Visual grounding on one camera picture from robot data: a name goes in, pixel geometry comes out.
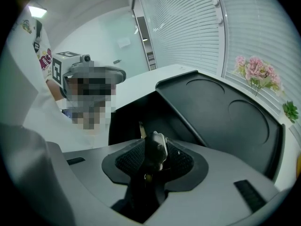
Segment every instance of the white ceiling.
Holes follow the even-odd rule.
[[[112,10],[129,6],[128,0],[31,0],[47,9],[39,19],[55,47],[75,29],[91,19]]]

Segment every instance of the white blinds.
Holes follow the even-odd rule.
[[[235,57],[257,55],[280,74],[285,97],[263,90],[257,97],[279,114],[281,104],[292,100],[301,111],[301,38],[277,0],[220,0],[226,21],[225,78],[247,88],[245,80],[232,75]],[[301,120],[291,128],[301,144]]]
[[[212,0],[141,0],[141,3],[157,67],[182,64],[216,74],[220,38]]]

